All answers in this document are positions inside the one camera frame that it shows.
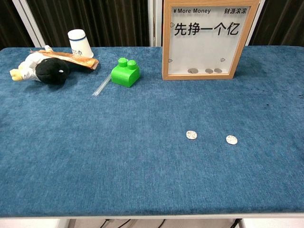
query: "wooden picture frame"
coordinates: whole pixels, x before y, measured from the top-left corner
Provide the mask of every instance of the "wooden picture frame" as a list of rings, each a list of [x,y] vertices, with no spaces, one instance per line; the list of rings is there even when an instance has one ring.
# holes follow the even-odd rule
[[[197,79],[232,79],[237,68],[240,55],[250,32],[260,0],[164,0],[163,22],[163,48],[162,48],[162,78],[163,80],[197,80]],[[171,37],[171,15],[175,7],[249,7],[247,16],[239,35],[237,48],[233,55],[232,64],[228,73],[195,73],[195,74],[169,74],[169,55]]]

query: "white cup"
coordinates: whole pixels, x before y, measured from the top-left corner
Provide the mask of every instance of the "white cup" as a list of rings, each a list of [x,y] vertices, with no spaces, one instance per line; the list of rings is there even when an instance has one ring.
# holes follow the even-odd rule
[[[82,29],[74,29],[67,33],[73,54],[92,58],[94,56],[86,34]]]

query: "green building block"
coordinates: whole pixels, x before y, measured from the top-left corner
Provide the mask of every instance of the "green building block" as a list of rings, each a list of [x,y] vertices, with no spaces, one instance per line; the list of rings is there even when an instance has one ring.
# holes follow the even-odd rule
[[[111,71],[112,82],[122,86],[131,87],[140,77],[139,67],[134,60],[120,58],[118,65]]]

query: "silver coin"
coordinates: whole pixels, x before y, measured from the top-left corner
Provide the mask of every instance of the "silver coin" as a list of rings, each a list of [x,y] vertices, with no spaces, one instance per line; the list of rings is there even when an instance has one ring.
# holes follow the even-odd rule
[[[214,69],[214,72],[220,74],[220,73],[222,73],[222,70],[219,69],[219,68],[215,68],[215,69]]]
[[[190,74],[197,74],[198,72],[199,72],[199,70],[196,68],[188,69],[188,73],[190,73]]]
[[[235,136],[233,136],[233,135],[228,135],[226,137],[226,142],[228,142],[231,145],[235,145],[235,144],[237,144],[238,139]]]
[[[213,73],[213,70],[211,70],[211,69],[206,69],[205,72],[206,72],[207,74],[212,74],[212,73]]]
[[[196,139],[198,137],[195,131],[187,131],[186,136],[188,139]]]

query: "stuffed toy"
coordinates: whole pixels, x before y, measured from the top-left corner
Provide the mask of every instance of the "stuffed toy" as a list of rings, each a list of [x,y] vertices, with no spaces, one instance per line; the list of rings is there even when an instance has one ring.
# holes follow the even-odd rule
[[[53,52],[48,45],[45,50]],[[46,84],[61,85],[65,83],[70,69],[64,60],[35,52],[30,54],[18,69],[12,69],[9,73],[14,81],[37,80]]]

